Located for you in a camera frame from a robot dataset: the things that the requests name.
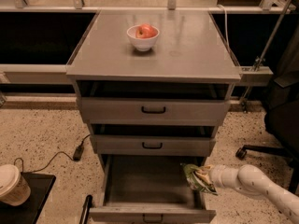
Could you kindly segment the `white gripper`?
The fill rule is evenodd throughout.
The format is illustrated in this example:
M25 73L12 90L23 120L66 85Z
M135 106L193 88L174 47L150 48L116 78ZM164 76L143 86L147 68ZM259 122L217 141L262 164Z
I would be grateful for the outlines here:
M235 186L235 170L225 165L200 166L195 174L208 185L212 183L216 188L233 188Z

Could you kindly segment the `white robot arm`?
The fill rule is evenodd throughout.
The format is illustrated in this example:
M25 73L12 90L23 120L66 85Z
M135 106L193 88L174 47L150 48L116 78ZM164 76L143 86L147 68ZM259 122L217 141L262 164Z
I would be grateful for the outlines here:
M216 188L232 189L250 198L263 197L293 224L299 224L299 197L273 182L253 165L240 168L201 166L195 168L192 174L204 192L216 194Z

